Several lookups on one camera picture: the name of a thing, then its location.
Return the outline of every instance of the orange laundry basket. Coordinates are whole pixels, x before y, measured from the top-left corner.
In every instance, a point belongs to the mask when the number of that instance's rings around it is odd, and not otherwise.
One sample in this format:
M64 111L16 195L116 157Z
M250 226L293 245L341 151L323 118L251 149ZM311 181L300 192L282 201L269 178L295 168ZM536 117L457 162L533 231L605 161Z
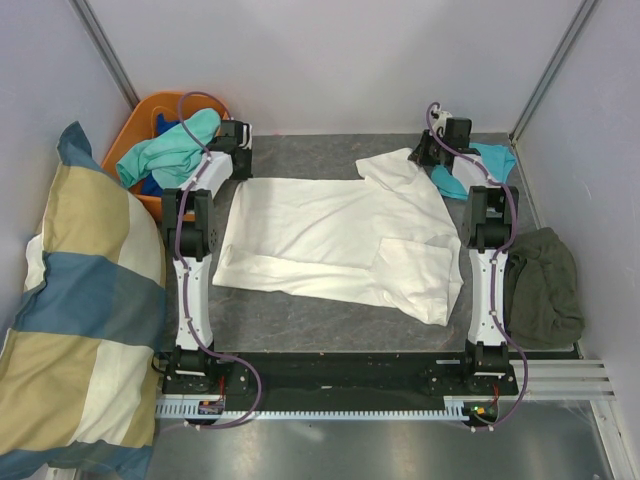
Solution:
M114 177L119 178L116 172L116 163L135 144L154 137L158 114L163 113L167 121L178 120L178 100L182 95L181 92L159 92L142 100L131 113L116 141L113 142L111 149L109 149L102 162L102 168ZM192 95L185 99L182 106L184 118L191 117L191 115L203 108L213 108L220 114L220 118L228 119L225 105L204 95ZM141 189L142 181L131 187L129 191L142 202L156 222L162 222L160 197L140 195ZM193 215L185 216L185 220L192 219Z

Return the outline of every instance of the striped fabric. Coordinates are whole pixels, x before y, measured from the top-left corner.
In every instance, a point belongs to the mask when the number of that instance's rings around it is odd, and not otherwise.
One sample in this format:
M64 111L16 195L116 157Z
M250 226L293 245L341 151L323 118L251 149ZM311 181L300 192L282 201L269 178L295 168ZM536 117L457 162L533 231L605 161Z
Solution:
M23 302L0 356L0 479L44 463L145 476L165 318L165 257L142 204L91 158L76 122L40 233L27 246Z

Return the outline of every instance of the turquoise towel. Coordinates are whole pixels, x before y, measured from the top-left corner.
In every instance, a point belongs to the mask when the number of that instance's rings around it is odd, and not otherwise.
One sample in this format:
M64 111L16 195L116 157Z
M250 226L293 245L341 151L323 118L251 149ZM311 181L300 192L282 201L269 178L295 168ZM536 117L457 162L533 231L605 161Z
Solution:
M472 143L470 147L478 149L482 155L482 161L496 180L507 181L509 172L516 164L516 157L513 156L511 150L502 145L483 145L481 143ZM438 187L441 195L460 200L467 199L467 192L462 184L453 178L442 165L433 169L431 181Z
M185 123L198 140L207 144L220 126L220 115L212 108L205 108ZM176 125L159 137L131 148L116 164L116 171L125 188L131 188L151 172L163 189L178 188L191 176L201 159L201 148L182 125Z

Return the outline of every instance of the wall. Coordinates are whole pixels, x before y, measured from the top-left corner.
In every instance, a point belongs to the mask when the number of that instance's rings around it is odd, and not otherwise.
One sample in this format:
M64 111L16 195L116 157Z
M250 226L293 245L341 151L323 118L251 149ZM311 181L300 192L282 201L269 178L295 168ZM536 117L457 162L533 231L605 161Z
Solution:
M0 339L46 203L58 136L80 120L101 160L129 113L66 0L0 2Z
M406 133L439 99L515 124L579 0L90 0L141 97L221 95L258 134Z
M576 257L584 345L604 360L640 447L638 25L637 0L601 2L518 148L544 223Z

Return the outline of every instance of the gray table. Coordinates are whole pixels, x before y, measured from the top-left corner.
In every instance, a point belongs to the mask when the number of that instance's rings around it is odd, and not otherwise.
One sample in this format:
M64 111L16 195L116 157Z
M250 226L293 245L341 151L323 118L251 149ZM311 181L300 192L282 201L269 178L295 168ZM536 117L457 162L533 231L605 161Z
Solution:
M317 135L256 137L255 177L358 179L355 161L403 147L415 147L419 135ZM504 134L480 135L474 141L507 144ZM520 188L519 231L535 228L533 214L514 168L508 183ZM235 184L227 182L216 196L219 248L233 199ZM460 228L464 202L445 199ZM220 351L455 351L464 347L471 321L471 264L466 249L460 255L464 286L446 327L424 325L400 310L332 300L296 297L281 292L257 292L209 287L209 316L215 348ZM175 341L176 282L168 272L168 329L164 348Z

